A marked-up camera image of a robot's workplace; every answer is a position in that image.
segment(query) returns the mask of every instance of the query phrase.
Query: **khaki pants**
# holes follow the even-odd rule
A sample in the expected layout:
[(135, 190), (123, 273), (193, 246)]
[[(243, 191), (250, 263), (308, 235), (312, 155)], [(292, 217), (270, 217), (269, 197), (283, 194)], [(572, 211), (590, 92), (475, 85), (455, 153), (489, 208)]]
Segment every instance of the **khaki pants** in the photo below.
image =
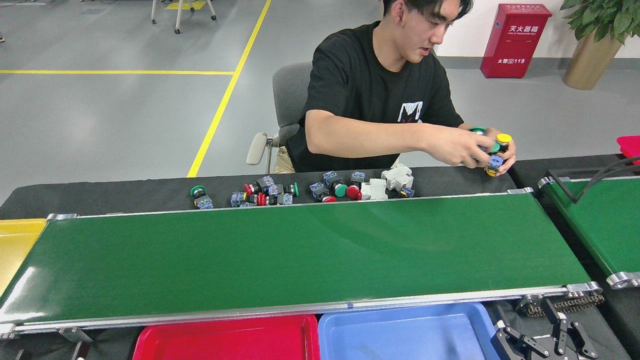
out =
[(273, 167), (274, 174), (293, 174), (296, 172), (293, 169), (293, 164), (291, 163), (291, 158), (289, 157), (289, 153), (287, 152), (287, 148), (281, 146), (278, 148), (278, 154), (276, 155), (276, 165)]

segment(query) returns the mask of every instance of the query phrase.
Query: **red plastic tray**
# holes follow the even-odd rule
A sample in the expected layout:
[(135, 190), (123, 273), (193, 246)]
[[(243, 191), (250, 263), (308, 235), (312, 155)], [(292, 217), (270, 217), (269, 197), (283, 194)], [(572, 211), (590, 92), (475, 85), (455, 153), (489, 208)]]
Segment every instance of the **red plastic tray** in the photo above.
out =
[[(618, 138), (620, 151), (628, 158), (640, 156), (640, 135), (621, 136)], [(640, 165), (640, 160), (634, 161), (634, 164)]]
[(320, 360), (314, 315), (149, 326), (133, 360)]

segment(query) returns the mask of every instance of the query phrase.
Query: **chair backrest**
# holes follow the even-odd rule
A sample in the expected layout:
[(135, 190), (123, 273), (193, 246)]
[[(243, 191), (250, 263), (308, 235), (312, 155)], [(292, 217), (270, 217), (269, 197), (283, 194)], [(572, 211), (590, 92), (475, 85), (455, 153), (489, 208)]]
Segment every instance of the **chair backrest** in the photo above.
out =
[(311, 61), (279, 68), (273, 74), (273, 101), (278, 119), (278, 143), (298, 132), (298, 121), (307, 101), (307, 87), (311, 74)]

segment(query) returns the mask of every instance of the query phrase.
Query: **green leaves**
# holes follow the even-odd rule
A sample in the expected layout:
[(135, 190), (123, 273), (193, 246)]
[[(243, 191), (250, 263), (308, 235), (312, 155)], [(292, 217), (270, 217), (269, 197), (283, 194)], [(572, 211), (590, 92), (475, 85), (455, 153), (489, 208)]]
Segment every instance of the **green leaves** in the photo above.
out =
[(562, 6), (560, 6), (560, 10), (573, 8), (574, 6), (578, 5), (578, 2), (579, 0), (566, 0), (562, 3)]
[(564, 18), (577, 40), (594, 30), (596, 42), (610, 35), (624, 44), (627, 36), (640, 36), (639, 0), (563, 0), (560, 10), (570, 8), (576, 9)]

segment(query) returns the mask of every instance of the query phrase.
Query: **man's right hand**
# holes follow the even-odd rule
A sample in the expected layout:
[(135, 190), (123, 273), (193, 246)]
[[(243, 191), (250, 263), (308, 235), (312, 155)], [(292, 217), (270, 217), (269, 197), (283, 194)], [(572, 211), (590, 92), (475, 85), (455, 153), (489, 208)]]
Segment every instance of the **man's right hand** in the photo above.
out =
[(424, 152), (434, 159), (452, 166), (462, 164), (468, 168), (484, 167), (489, 162), (489, 155), (479, 146), (491, 148), (495, 140), (457, 127), (426, 125), (432, 128), (429, 130)]

